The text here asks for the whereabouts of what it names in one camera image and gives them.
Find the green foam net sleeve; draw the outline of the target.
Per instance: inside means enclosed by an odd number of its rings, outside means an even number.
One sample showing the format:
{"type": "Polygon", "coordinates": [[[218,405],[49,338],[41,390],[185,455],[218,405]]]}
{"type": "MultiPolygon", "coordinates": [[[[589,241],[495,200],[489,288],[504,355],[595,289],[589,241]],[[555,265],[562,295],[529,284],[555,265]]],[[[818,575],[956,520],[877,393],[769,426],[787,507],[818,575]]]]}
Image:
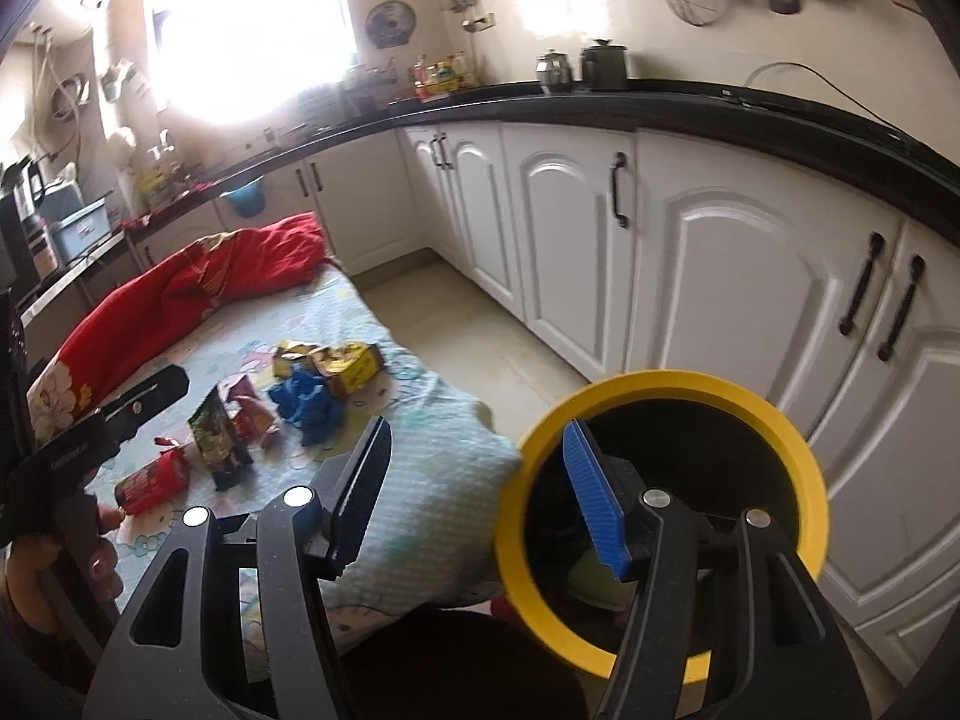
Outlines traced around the green foam net sleeve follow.
{"type": "Polygon", "coordinates": [[[633,603],[636,583],[620,582],[612,571],[599,561],[596,550],[589,548],[569,569],[566,588],[574,598],[586,605],[612,613],[623,613],[633,603]]]}

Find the blue wrapper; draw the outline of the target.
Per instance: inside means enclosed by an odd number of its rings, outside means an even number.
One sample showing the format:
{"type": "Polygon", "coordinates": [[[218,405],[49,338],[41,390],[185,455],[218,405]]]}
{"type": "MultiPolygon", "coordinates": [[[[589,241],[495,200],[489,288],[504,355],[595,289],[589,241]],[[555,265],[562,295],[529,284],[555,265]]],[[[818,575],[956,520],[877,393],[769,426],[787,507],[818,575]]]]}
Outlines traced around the blue wrapper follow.
{"type": "Polygon", "coordinates": [[[342,427],[345,403],[332,395],[322,377],[302,367],[270,385],[267,395],[278,416],[301,433],[302,447],[324,444],[342,427]]]}

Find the yellow snack box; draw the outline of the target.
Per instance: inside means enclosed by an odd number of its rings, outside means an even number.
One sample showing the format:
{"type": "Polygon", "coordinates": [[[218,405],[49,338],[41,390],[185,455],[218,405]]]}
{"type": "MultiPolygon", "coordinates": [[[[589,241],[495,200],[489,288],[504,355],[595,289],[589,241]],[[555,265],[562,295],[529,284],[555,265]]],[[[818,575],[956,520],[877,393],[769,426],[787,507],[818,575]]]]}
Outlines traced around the yellow snack box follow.
{"type": "Polygon", "coordinates": [[[331,394],[347,398],[373,380],[384,367],[377,344],[348,341],[342,346],[280,341],[272,356],[272,371],[289,379],[296,371],[309,372],[324,380],[331,394]]]}

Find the red candy tube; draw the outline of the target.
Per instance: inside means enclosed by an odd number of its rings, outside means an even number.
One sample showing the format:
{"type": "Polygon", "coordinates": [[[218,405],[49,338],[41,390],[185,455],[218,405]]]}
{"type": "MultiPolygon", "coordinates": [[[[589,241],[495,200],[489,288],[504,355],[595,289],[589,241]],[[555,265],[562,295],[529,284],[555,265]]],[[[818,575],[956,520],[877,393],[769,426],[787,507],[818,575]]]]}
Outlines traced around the red candy tube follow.
{"type": "Polygon", "coordinates": [[[189,486],[189,463],[181,447],[167,447],[155,460],[114,486],[117,507],[127,515],[151,511],[189,486]]]}

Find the pink purple snack wrapper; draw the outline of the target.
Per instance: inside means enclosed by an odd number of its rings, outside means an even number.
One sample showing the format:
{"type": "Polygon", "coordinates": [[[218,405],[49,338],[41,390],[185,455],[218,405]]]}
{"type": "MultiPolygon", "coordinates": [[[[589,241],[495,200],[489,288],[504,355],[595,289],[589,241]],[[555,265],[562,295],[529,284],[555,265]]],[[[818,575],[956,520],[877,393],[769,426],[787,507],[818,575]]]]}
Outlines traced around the pink purple snack wrapper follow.
{"type": "Polygon", "coordinates": [[[245,374],[228,377],[220,387],[229,419],[242,442],[267,449],[280,435],[277,417],[245,374]]]}

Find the green black snack wrapper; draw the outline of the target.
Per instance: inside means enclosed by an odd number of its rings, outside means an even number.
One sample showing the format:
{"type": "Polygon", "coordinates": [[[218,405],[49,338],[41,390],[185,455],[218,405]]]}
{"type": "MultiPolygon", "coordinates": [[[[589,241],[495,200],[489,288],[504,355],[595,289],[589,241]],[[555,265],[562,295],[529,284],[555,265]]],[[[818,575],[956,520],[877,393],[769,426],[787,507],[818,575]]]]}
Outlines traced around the green black snack wrapper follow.
{"type": "Polygon", "coordinates": [[[239,437],[217,387],[203,397],[187,424],[215,489],[226,491],[233,488],[252,465],[252,457],[239,437]]]}

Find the yellow rimmed trash bin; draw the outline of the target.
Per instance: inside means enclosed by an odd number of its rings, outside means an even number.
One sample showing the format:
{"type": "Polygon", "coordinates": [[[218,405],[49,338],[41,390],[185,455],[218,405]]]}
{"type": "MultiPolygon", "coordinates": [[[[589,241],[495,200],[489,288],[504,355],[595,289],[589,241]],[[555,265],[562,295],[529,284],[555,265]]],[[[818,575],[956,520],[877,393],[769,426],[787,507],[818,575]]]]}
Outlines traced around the yellow rimmed trash bin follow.
{"type": "Polygon", "coordinates": [[[720,530],[731,530],[747,509],[768,512],[809,574],[822,571],[827,489],[786,415],[747,388],[700,372],[631,372],[593,383],[524,437],[494,532],[512,609],[570,667],[608,678],[623,637],[615,613],[574,598],[566,586],[589,548],[562,457],[563,427],[576,418],[604,454],[630,461],[647,486],[679,496],[720,530]]]}

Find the Hello Kitty bed sheet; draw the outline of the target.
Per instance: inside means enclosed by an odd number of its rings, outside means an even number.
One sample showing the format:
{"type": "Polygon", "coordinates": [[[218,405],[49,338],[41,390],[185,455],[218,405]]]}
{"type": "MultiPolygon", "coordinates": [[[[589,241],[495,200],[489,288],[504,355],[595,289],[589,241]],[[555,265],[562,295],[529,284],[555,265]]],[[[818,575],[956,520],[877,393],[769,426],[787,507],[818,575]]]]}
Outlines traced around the Hello Kitty bed sheet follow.
{"type": "Polygon", "coordinates": [[[519,466],[516,444],[494,432],[480,400],[452,387],[402,340],[409,323],[446,328],[490,302],[442,263],[382,283],[373,294],[360,293],[329,266],[301,288],[218,310],[147,362],[144,376],[169,364],[183,367],[189,394],[101,466],[88,488],[101,502],[110,502],[121,479],[156,457],[160,437],[190,442],[187,421],[210,390],[240,377],[267,390],[281,340],[374,344],[384,367],[348,397],[331,437],[306,447],[299,429],[282,422],[267,447],[251,450],[251,471],[233,488],[215,488],[200,461],[191,461],[185,491],[128,518],[114,533],[125,586],[137,587],[185,509],[206,505],[220,517],[258,511],[309,481],[331,458],[350,452],[366,422],[382,416],[392,429],[389,471],[356,561],[322,587],[335,642],[349,649],[423,605],[470,606],[490,598],[494,521],[501,489],[519,466]]]}

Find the red blanket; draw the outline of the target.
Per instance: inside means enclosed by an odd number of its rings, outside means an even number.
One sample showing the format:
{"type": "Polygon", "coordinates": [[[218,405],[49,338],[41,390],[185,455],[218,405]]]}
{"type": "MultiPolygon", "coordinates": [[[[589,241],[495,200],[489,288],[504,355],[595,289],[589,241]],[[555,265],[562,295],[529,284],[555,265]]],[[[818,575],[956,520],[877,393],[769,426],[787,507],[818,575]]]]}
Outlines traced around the red blanket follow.
{"type": "Polygon", "coordinates": [[[28,390],[39,444],[101,405],[145,362],[233,302],[309,283],[327,259],[313,213],[203,236],[122,284],[60,344],[28,390]]]}

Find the grey storage crate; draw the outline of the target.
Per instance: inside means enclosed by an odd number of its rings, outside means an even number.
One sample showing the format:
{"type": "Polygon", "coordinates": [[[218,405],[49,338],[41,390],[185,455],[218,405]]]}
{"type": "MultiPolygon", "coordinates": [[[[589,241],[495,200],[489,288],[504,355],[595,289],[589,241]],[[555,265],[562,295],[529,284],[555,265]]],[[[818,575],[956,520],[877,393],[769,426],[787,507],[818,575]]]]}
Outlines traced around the grey storage crate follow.
{"type": "Polygon", "coordinates": [[[53,247],[63,266],[83,257],[89,249],[110,236],[106,200],[99,199],[82,206],[49,226],[53,247]]]}

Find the blue plastic basin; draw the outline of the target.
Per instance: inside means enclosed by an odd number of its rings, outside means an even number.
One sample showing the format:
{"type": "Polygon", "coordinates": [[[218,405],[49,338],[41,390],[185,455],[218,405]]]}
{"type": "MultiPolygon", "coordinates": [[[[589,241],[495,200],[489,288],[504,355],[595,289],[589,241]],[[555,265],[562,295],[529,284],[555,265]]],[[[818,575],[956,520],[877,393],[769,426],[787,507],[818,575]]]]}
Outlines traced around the blue plastic basin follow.
{"type": "Polygon", "coordinates": [[[231,213],[235,213],[243,220],[252,220],[254,216],[259,216],[267,206],[267,199],[265,198],[265,192],[263,192],[260,177],[241,185],[241,187],[223,192],[220,199],[226,203],[231,213]]]}

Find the black countertop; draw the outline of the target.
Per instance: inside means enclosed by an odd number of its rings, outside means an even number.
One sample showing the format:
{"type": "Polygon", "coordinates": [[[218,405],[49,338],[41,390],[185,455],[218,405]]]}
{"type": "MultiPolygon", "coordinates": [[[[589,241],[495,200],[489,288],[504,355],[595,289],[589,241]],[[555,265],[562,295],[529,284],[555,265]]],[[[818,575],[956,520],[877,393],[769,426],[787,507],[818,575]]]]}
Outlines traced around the black countertop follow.
{"type": "MultiPolygon", "coordinates": [[[[556,96],[534,93],[527,85],[506,85],[448,104],[394,107],[194,188],[155,218],[135,223],[127,234],[132,241],[144,241],[225,190],[387,130],[469,122],[657,130],[706,138],[808,167],[893,206],[949,244],[958,241],[958,169],[926,145],[830,106],[698,82],[636,82],[626,91],[556,96]]],[[[345,232],[335,224],[319,182],[309,179],[302,187],[314,199],[325,243],[343,252],[345,232]]]]}

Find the silver kettle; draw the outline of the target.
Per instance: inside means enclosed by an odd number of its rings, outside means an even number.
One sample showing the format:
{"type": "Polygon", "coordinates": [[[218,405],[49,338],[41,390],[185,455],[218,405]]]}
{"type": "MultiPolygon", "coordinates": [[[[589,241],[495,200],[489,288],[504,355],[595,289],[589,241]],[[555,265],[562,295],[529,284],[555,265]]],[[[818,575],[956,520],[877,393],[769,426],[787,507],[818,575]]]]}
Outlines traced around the silver kettle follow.
{"type": "Polygon", "coordinates": [[[569,93],[573,89],[573,70],[564,52],[550,49],[540,55],[535,66],[535,75],[545,94],[569,93]]]}

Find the dark pot on counter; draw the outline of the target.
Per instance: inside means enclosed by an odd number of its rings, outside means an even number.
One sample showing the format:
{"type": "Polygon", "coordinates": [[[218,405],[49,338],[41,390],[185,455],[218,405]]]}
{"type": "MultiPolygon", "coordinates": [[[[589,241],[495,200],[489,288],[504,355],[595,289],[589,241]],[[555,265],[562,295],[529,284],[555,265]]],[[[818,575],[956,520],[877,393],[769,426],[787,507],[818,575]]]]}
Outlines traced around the dark pot on counter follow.
{"type": "Polygon", "coordinates": [[[596,39],[581,50],[581,83],[590,91],[626,91],[626,47],[596,39]]]}

